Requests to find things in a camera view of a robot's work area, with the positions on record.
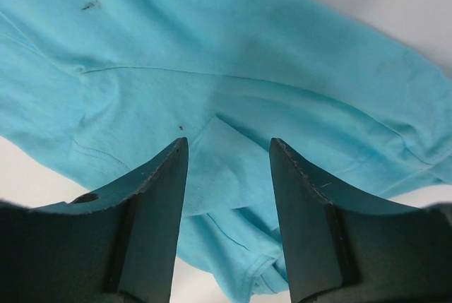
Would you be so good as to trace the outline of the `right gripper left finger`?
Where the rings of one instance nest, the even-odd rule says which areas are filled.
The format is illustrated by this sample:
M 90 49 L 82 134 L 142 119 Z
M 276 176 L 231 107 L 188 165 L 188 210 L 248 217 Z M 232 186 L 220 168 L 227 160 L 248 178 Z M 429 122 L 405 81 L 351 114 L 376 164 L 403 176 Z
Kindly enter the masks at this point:
M 1 203 L 2 302 L 168 302 L 185 138 L 70 203 Z

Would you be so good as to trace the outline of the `teal t shirt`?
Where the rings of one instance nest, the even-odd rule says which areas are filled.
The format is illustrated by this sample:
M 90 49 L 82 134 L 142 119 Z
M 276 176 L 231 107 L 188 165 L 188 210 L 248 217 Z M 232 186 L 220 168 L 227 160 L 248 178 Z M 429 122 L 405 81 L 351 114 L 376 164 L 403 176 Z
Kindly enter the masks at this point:
M 451 182 L 451 80 L 313 0 L 1 0 L 1 135 L 94 190 L 174 139 L 177 253 L 233 302 L 288 289 L 268 148 L 393 197 Z

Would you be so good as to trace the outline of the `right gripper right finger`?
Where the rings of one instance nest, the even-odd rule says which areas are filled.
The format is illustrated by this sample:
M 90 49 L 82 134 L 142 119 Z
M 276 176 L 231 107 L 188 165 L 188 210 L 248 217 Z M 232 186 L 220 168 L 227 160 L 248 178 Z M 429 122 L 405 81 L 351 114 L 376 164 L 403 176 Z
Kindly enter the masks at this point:
M 451 204 L 357 189 L 279 138 L 270 168 L 293 302 L 450 302 Z

